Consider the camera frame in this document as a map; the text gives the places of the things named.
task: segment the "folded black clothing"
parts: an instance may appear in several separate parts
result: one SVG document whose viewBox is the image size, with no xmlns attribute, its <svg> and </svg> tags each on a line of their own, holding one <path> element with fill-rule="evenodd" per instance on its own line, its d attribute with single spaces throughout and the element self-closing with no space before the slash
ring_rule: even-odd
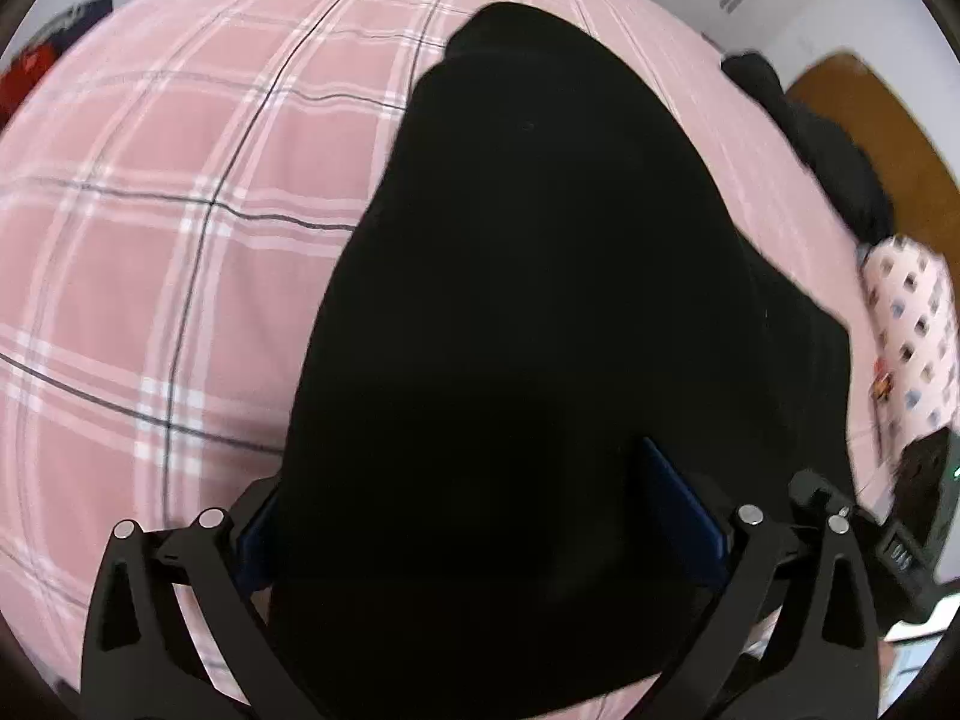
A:
<svg viewBox="0 0 960 720">
<path fill-rule="evenodd" d="M 870 157 L 839 124 L 787 98 L 776 70 L 758 52 L 728 56 L 721 68 L 774 119 L 858 240 L 875 245 L 896 232 L 893 204 Z"/>
<path fill-rule="evenodd" d="M 488 6 L 416 84 L 317 314 L 277 650 L 358 720 L 527 717 L 654 674 L 710 596 L 632 487 L 637 438 L 789 521 L 804 467 L 853 496 L 848 378 L 845 329 L 643 81 Z"/>
</svg>

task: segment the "pink fabric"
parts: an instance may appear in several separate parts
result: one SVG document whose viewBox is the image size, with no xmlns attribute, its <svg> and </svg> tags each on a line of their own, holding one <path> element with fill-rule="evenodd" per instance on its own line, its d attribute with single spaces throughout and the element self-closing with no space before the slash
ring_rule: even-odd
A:
<svg viewBox="0 0 960 720">
<path fill-rule="evenodd" d="M 277 469 L 314 314 L 409 81 L 490 1 L 136 0 L 5 132 L 0 603 L 70 683 L 113 524 L 189 522 Z M 716 51 L 658 6 L 513 1 L 627 61 L 688 132 L 736 224 L 845 322 L 853 467 L 861 497 L 880 501 L 877 350 L 853 239 L 816 181 Z M 212 641 L 198 642 L 222 677 Z M 567 714 L 617 720 L 642 690 Z"/>
</svg>

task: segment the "polka dot fabric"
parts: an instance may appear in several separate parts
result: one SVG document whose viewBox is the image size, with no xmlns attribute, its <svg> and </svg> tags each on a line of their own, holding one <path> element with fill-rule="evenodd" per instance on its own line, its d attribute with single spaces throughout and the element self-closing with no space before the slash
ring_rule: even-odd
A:
<svg viewBox="0 0 960 720">
<path fill-rule="evenodd" d="M 891 374 L 880 420 L 884 456 L 952 423 L 957 410 L 956 311 L 947 263 L 918 242 L 896 236 L 863 264 L 864 287 L 880 365 Z"/>
</svg>

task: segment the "blue gripper pad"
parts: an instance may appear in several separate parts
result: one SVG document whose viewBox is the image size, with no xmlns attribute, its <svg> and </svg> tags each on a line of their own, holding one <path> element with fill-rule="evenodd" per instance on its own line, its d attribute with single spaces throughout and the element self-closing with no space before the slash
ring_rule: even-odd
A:
<svg viewBox="0 0 960 720">
<path fill-rule="evenodd" d="M 677 469 L 650 439 L 640 442 L 645 500 L 676 560 L 695 584 L 723 589 L 730 579 L 723 531 Z"/>
</svg>

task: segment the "bed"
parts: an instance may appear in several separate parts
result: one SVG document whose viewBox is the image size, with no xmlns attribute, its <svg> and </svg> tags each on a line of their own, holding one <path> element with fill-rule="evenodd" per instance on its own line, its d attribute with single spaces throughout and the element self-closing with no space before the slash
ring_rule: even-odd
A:
<svg viewBox="0 0 960 720">
<path fill-rule="evenodd" d="M 0 598 L 67 683 L 114 523 L 179 526 L 277 470 L 316 308 L 408 82 L 490 1 L 556 13 L 630 64 L 736 225 L 848 328 L 853 477 L 888 509 L 856 242 L 717 51 L 659 6 L 135 0 L 0 139 Z M 194 617 L 206 667 L 236 695 Z M 592 710 L 617 720 L 645 686 Z"/>
</svg>

